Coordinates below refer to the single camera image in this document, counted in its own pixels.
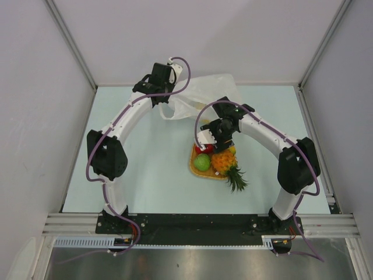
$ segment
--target table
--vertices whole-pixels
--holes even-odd
[[[239,86],[249,104],[278,129],[298,138],[307,136],[292,86]],[[104,200],[101,184],[85,178],[86,135],[100,130],[119,112],[132,93],[131,87],[99,87],[85,136],[68,188],[63,212],[100,212]],[[188,167],[193,144],[192,119],[167,121],[155,107],[139,121],[124,150],[129,163],[123,176],[126,201],[132,213],[168,214],[266,214],[280,191],[277,159],[252,138],[239,133],[233,140],[238,164],[249,186],[231,193],[225,181],[194,176]],[[329,214],[325,193],[306,196],[302,214]]]

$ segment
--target toy pineapple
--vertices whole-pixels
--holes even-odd
[[[242,179],[243,173],[240,172],[240,169],[237,167],[237,159],[229,149],[212,155],[211,164],[220,174],[228,176],[228,182],[232,186],[232,192],[235,191],[236,187],[237,191],[245,189],[247,182]]]

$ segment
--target gray wall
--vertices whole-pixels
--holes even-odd
[[[66,188],[93,91],[41,0],[0,4],[0,279]]]
[[[373,260],[373,1],[352,3],[304,93],[337,199]]]
[[[297,83],[342,0],[56,0],[98,85],[133,85],[149,61],[193,76]]]

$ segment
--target wooden tray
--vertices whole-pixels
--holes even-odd
[[[195,150],[195,146],[196,145],[193,144],[192,152],[191,152],[191,159],[189,161],[189,167],[191,169],[191,172],[195,176],[202,177],[202,178],[215,179],[215,180],[226,180],[227,176],[223,176],[221,174],[215,175],[216,171],[214,170],[214,168],[212,167],[212,165],[210,166],[209,170],[207,170],[207,171],[199,171],[197,168],[194,167],[193,161],[198,156],[197,152]]]

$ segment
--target metal floor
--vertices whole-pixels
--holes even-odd
[[[357,279],[344,239],[313,239],[325,263],[300,255],[275,257],[269,250],[134,249],[113,257],[92,254],[56,264],[93,249],[55,248],[47,280],[221,280]],[[294,251],[308,251],[301,239]]]

